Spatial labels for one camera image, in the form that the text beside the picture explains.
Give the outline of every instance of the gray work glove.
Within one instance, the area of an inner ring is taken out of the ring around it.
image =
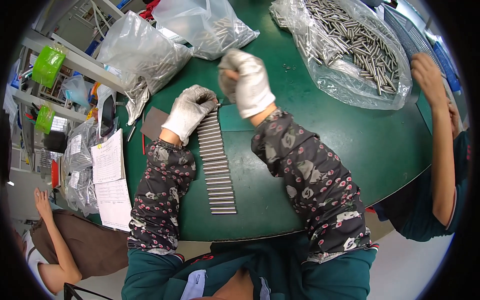
[[[216,107],[216,94],[198,84],[184,89],[175,99],[172,111],[162,128],[166,128],[180,137],[182,145],[188,144],[188,137],[197,128],[200,121]]]
[[[243,119],[264,111],[275,101],[260,58],[238,49],[229,49],[218,67],[218,85],[231,103],[237,103]],[[238,81],[228,78],[224,69],[238,72]]]

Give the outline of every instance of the bare arm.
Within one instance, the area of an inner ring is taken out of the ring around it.
[[[425,53],[417,53],[412,58],[412,75],[420,84],[432,108],[432,212],[440,223],[446,226],[455,201],[454,136],[449,99],[445,94],[440,70],[430,57]]]
[[[52,292],[57,293],[63,289],[65,282],[75,284],[82,279],[82,274],[73,260],[72,253],[68,249],[65,240],[60,234],[55,222],[50,204],[48,203],[48,193],[40,192],[37,188],[34,191],[36,208],[47,226],[48,233],[53,242],[53,247],[57,254],[59,264],[40,264],[38,271],[45,286]]]

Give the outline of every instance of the white shirt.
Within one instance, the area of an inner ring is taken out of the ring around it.
[[[22,237],[23,242],[26,242],[27,249],[25,251],[25,260],[27,261],[27,265],[30,268],[30,271],[35,276],[35,279],[38,281],[40,286],[49,295],[51,298],[55,298],[55,294],[50,292],[43,283],[42,277],[40,277],[40,272],[38,271],[38,264],[48,264],[47,260],[40,254],[40,252],[34,248],[35,245],[33,244],[32,237],[30,236],[30,231],[27,231],[24,236]]]

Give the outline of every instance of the worker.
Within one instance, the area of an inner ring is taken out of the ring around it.
[[[273,176],[285,180],[305,231],[213,243],[210,253],[186,262],[176,253],[179,205],[196,172],[185,146],[217,102],[213,91],[194,85],[175,99],[160,137],[147,146],[122,298],[366,299],[377,245],[370,240],[360,188],[350,171],[316,133],[275,105],[261,59],[231,49],[219,67],[220,88],[256,127],[252,151]]]
[[[411,67],[432,109],[432,165],[374,208],[380,220],[389,219],[407,239],[428,241],[458,227],[467,198],[470,141],[437,65],[426,53],[417,53]]]
[[[51,205],[47,191],[36,188],[34,198],[41,219],[23,236],[13,231],[28,267],[47,295],[54,298],[65,283],[109,275],[127,266],[126,232]]]

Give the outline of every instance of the green workbench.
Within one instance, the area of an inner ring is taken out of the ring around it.
[[[307,130],[319,133],[321,140],[340,156],[361,187],[364,204],[371,205],[395,192],[430,164],[432,137],[414,103],[420,92],[417,86],[411,101],[399,111],[344,104],[316,88],[291,34],[280,30],[270,18],[270,0],[230,2],[241,20],[260,30],[258,38],[243,50],[264,60],[276,104],[293,114]],[[165,88],[150,98],[146,111],[156,107],[170,112],[175,98],[193,84],[212,89],[222,99],[224,95],[217,83],[218,63],[219,60],[192,58]],[[283,64],[296,68],[286,70]],[[117,115],[126,141],[130,130],[125,126],[126,109],[119,107]],[[196,156],[197,180],[191,184],[191,191],[196,192],[187,193],[180,200],[181,240],[244,240],[303,229],[287,200],[282,179],[272,177],[251,152],[252,136],[253,131],[223,132],[237,215],[210,214],[202,163]],[[188,148],[198,154],[195,133]],[[133,199],[146,166],[139,130],[129,143],[125,142],[124,160]]]

